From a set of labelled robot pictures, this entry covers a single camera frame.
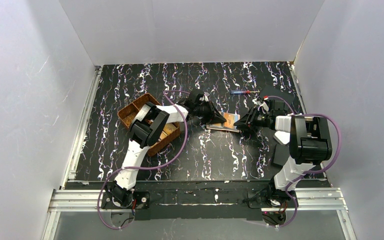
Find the yellow VIP card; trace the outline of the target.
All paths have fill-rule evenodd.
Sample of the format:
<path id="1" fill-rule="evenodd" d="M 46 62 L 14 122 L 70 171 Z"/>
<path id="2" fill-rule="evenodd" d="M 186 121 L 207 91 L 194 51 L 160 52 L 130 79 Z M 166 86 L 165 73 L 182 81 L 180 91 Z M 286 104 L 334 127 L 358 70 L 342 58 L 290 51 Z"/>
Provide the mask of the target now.
<path id="1" fill-rule="evenodd" d="M 179 128 L 179 125 L 177 123 L 167 123 L 160 136 L 159 136 L 159 139 L 158 141 L 159 142 L 171 142 L 173 141 L 174 139 L 176 139 L 178 136 L 180 135 L 180 128 Z"/>

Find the brown woven basket card holder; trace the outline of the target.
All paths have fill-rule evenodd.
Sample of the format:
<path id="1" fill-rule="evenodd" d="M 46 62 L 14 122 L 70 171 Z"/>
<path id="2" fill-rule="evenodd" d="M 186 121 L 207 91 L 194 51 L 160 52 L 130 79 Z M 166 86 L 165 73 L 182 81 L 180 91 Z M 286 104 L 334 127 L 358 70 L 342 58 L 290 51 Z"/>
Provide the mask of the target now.
<path id="1" fill-rule="evenodd" d="M 118 111 L 117 115 L 128 130 L 128 138 L 139 144 L 144 143 L 149 157 L 155 156 L 171 142 L 159 142 L 160 134 L 166 124 L 175 123 L 164 121 L 158 117 L 161 103 L 150 93 L 146 93 Z"/>

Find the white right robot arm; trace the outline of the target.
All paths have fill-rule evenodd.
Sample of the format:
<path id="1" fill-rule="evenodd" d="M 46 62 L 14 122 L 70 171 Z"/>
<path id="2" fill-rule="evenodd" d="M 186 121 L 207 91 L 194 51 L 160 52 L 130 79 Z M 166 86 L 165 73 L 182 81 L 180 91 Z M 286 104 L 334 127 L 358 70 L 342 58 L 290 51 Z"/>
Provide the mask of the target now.
<path id="1" fill-rule="evenodd" d="M 289 201 L 297 183 L 312 169 L 331 158 L 329 118 L 322 114 L 297 115 L 283 99 L 265 97 L 233 125 L 243 132 L 269 128 L 287 135 L 288 158 L 280 172 L 262 190 L 266 200 Z"/>

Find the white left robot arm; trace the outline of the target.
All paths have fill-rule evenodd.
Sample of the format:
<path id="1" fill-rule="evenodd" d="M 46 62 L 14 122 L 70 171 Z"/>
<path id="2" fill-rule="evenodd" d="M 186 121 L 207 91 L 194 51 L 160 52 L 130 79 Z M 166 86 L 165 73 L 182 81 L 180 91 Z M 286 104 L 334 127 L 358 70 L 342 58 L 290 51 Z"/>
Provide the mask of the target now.
<path id="1" fill-rule="evenodd" d="M 111 200 L 122 208 L 134 203 L 133 192 L 137 175 L 142 169 L 142 162 L 148 151 L 156 144 L 166 141 L 161 134 L 167 124 L 183 123 L 198 117 L 204 124 L 224 124 L 226 119 L 216 110 L 209 100 L 208 94 L 195 89 L 181 98 L 177 103 L 157 105 L 146 102 L 133 118 L 128 128 L 128 148 L 122 166 L 116 170 L 112 182 L 107 182 L 103 188 Z"/>

